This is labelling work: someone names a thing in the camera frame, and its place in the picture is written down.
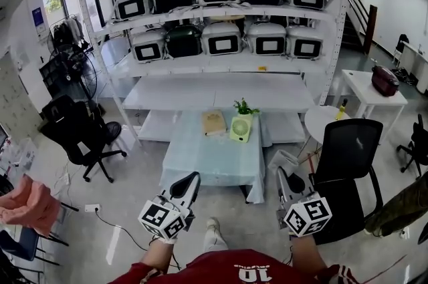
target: book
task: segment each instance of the book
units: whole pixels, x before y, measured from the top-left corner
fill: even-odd
[[[210,110],[202,113],[203,132],[206,136],[226,133],[227,127],[221,110]]]

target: shelf post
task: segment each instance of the shelf post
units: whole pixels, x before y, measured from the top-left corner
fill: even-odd
[[[328,90],[330,89],[330,86],[332,84],[334,70],[336,69],[337,59],[339,58],[340,45],[342,43],[342,36],[343,36],[343,29],[345,24],[347,7],[348,7],[347,1],[340,0],[340,10],[339,10],[338,16],[336,17],[336,38],[334,40],[333,57],[330,61],[330,65],[328,66],[326,81],[324,83],[324,89],[322,90],[320,101],[318,102],[320,106],[323,106],[324,103],[326,102]]]
[[[107,86],[110,88],[110,91],[111,91],[112,96],[113,96],[113,100],[116,103],[116,105],[119,109],[120,115],[122,115],[122,117],[125,121],[125,124],[128,125],[129,130],[131,131],[135,140],[138,142],[138,145],[141,145],[140,140],[138,139],[138,136],[134,130],[134,127],[130,123],[129,117],[126,115],[126,112],[122,107],[122,102],[120,101],[120,98],[118,97],[118,95],[116,94],[116,91],[114,90],[112,77],[108,73],[107,66],[104,63],[104,60],[102,59],[101,49],[100,49],[100,46],[98,45],[98,41],[97,41],[95,33],[94,33],[94,28],[92,26],[92,22],[91,22],[91,19],[89,16],[88,4],[86,3],[86,0],[79,0],[79,4],[80,4],[80,9],[82,11],[83,22],[86,26],[86,31],[88,32],[88,35],[89,35],[89,40],[92,44],[92,47],[94,48],[93,54],[94,54],[98,64],[101,67],[101,72],[106,77]]]

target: light blue tablecloth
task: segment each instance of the light blue tablecloth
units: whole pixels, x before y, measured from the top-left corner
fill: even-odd
[[[232,117],[236,115],[236,111],[223,111],[227,132],[205,136],[201,112],[184,111],[163,160],[160,185],[171,185],[178,178],[197,171],[201,174],[202,185],[252,185],[247,201],[263,203],[265,166],[259,117],[253,117],[248,142],[240,143],[229,138]]]

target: red shirt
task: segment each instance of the red shirt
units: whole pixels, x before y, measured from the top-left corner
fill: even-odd
[[[140,284],[146,277],[149,284],[320,284],[317,279],[251,249],[204,253],[182,271],[170,275],[149,277],[151,271],[151,267],[135,263],[129,272],[110,284]],[[323,271],[322,282],[328,283],[338,271],[345,272],[338,265]]]

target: round white table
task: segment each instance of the round white table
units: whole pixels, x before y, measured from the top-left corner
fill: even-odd
[[[324,131],[326,126],[336,121],[339,109],[332,106],[313,106],[305,114],[305,125],[313,139],[321,145],[324,141]],[[350,119],[349,115],[343,113],[341,120]]]

